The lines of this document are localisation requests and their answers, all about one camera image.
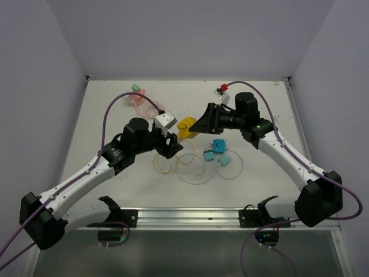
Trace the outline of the yellow charger plug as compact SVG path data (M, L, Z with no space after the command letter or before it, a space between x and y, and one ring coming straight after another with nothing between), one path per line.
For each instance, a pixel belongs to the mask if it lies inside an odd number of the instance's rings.
M181 134L181 133L177 133L177 139L178 139L178 142L182 142L186 139L186 135L185 134Z

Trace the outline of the yellow cube socket adapter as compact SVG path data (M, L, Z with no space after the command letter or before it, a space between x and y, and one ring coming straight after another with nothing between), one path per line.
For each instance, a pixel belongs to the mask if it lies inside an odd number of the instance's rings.
M185 134L187 136L186 139L193 139L194 137L199 135L198 132L190 131L190 127L192 127L196 122L197 122L196 118L193 117L184 118L176 125L178 133Z

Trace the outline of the blue power socket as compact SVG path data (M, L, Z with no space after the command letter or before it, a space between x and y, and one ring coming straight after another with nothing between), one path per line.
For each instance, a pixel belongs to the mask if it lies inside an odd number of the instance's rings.
M223 154L227 150L227 144L224 139L217 138L212 142L213 152L216 154Z

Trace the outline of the white socket adapter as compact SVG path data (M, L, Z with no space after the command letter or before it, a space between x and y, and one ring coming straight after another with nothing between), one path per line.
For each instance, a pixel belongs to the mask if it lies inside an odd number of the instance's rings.
M226 144L226 149L230 149L231 148L231 142L229 140L225 141Z

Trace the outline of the teal charger plug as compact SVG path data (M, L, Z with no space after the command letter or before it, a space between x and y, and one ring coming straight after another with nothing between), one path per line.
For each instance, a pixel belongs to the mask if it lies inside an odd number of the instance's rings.
M204 160L206 162L213 161L215 159L215 154L212 149L207 149L203 152Z

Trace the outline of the light blue charger plug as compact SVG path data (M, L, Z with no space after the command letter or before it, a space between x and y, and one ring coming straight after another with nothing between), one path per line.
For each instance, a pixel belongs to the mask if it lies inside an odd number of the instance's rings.
M231 160L232 159L231 159L231 157L229 155L223 154L217 160L218 166L226 167L227 165L229 165L229 163L231 162Z

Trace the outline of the pink socket adapter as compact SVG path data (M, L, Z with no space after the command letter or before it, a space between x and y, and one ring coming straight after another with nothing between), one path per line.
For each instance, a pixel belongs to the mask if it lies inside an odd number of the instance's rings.
M146 90L142 89L139 91L138 95L127 95L123 97L124 103L129 106L139 106L141 105L145 99L141 97L141 95L145 95Z

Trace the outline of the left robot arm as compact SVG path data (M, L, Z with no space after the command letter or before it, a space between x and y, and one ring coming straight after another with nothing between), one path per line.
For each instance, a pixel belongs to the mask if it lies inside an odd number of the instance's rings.
M169 129L176 118L169 113L156 116L150 125L144 118L133 118L110 143L104 145L89 164L55 188L21 199L20 225L41 250L54 246L71 221L66 212L83 196L131 166L135 157L150 151L171 159L182 150L178 137Z

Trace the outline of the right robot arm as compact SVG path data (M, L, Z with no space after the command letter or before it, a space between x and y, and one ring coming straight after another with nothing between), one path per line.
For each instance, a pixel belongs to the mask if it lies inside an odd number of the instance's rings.
M261 118L251 92L238 93L233 110L209 103L203 116L190 127L191 132L207 134L221 134L224 129L239 130L247 142L280 166L300 192L297 198L271 196L258 203L256 209L246 211L245 218L266 227L284 218L296 218L314 227L342 210L342 189L334 185L342 183L340 175L326 172L301 154L292 157L285 149L289 144L274 132L269 120Z

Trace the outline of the green plug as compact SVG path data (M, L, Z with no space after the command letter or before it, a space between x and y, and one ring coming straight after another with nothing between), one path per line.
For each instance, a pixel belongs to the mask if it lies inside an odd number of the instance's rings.
M139 86L139 85L137 85L137 84L133 84L133 85L131 86L131 88L132 88L132 90L133 90L134 92L140 92L140 91L141 91L140 86Z

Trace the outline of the left black mount plate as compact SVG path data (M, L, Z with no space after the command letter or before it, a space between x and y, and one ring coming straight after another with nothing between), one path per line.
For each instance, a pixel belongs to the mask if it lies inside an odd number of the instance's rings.
M108 218L102 223L92 223L87 227L120 227L118 222L126 224L129 228L136 228L138 221L138 210L119 209L111 211Z

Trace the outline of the black mount plate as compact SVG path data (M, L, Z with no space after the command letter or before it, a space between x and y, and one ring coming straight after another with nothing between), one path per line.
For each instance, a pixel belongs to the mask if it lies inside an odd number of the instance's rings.
M136 228L138 221L138 210L119 209L111 211L108 218L102 223L92 223L87 227L120 227L118 222L126 224L129 228Z
M249 204L238 211L239 224L241 228L259 228L273 223L278 223L278 227L288 228L290 223L283 223L284 218L272 218L264 207L255 208Z

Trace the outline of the right black mount plate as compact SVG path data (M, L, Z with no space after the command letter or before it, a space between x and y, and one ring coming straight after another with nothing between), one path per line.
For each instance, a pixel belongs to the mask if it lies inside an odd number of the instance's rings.
M264 207L255 208L249 204L238 211L239 224L241 228L259 228L273 223L278 223L278 227L288 228L290 223L283 223L284 218L272 218Z

